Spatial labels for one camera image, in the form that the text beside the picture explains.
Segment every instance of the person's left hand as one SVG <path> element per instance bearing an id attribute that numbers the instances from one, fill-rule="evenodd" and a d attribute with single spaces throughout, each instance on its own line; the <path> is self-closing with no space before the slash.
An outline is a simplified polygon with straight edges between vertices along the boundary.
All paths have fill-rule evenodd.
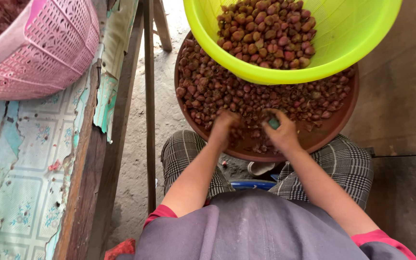
<path id="1" fill-rule="evenodd" d="M 229 134 L 231 127 L 238 127 L 240 116 L 234 112 L 225 110 L 214 121 L 213 129 L 208 139 L 208 144 L 224 151 L 229 145 Z"/>

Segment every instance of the forearm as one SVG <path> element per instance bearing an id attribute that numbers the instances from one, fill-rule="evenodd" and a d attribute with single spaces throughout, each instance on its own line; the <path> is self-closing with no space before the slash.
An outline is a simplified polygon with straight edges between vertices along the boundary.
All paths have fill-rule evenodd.
<path id="1" fill-rule="evenodd" d="M 349 235 L 378 226 L 354 200 L 301 148 L 286 154 L 311 203 L 325 210 Z"/>
<path id="2" fill-rule="evenodd" d="M 220 154 L 219 145 L 208 142 L 171 185 L 161 204 L 178 217 L 203 207 Z"/>

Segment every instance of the red cloth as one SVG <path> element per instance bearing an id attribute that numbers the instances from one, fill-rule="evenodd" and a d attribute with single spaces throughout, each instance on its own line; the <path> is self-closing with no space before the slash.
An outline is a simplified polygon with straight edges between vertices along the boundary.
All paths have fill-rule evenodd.
<path id="1" fill-rule="evenodd" d="M 381 229 L 377 229 L 365 234 L 356 234 L 351 237 L 354 243 L 360 247 L 361 245 L 367 242 L 383 242 L 390 246 L 397 248 L 401 251 L 409 260 L 416 260 L 416 256 L 410 251 L 405 245 L 402 245 L 400 242 L 390 238 L 386 233 Z"/>
<path id="2" fill-rule="evenodd" d="M 144 222 L 144 227 L 142 229 L 146 228 L 148 223 L 150 223 L 152 220 L 161 216 L 177 217 L 176 214 L 170 208 L 160 204 L 154 212 L 150 213 L 149 217 Z"/>
<path id="3" fill-rule="evenodd" d="M 121 254 L 135 254 L 136 240 L 128 238 L 105 252 L 104 260 L 115 260 Z"/>

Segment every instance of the plaid pants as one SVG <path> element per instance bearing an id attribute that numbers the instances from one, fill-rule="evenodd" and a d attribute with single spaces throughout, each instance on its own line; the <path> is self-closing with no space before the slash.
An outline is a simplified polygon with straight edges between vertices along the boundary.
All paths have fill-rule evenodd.
<path id="1" fill-rule="evenodd" d="M 189 130 L 177 131 L 166 141 L 161 152 L 165 193 L 204 146 L 205 141 Z M 359 148 L 347 137 L 337 135 L 330 143 L 312 153 L 311 156 L 362 209 L 365 209 L 373 180 L 372 158 L 366 151 Z M 221 192 L 231 191 L 234 191 L 234 188 L 221 169 L 216 166 L 209 186 L 208 198 Z M 289 162 L 286 162 L 280 172 L 277 185 L 272 187 L 269 192 L 289 200 L 309 202 L 303 186 Z"/>

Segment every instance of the green object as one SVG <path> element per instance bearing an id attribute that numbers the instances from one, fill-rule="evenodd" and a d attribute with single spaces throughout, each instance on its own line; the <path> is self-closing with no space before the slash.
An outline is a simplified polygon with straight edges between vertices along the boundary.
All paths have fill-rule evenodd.
<path id="1" fill-rule="evenodd" d="M 280 127 L 279 121 L 277 121 L 277 119 L 275 119 L 275 118 L 271 118 L 271 120 L 269 120 L 268 123 L 269 123 L 270 127 L 274 128 L 274 130 L 277 130 L 277 128 Z"/>
<path id="2" fill-rule="evenodd" d="M 323 79 L 361 60 L 388 33 L 402 0 L 304 0 L 316 19 L 316 54 L 304 69 L 276 70 L 243 62 L 217 45 L 221 5 L 237 0 L 184 0 L 188 24 L 198 43 L 216 62 L 257 84 L 295 84 Z"/>

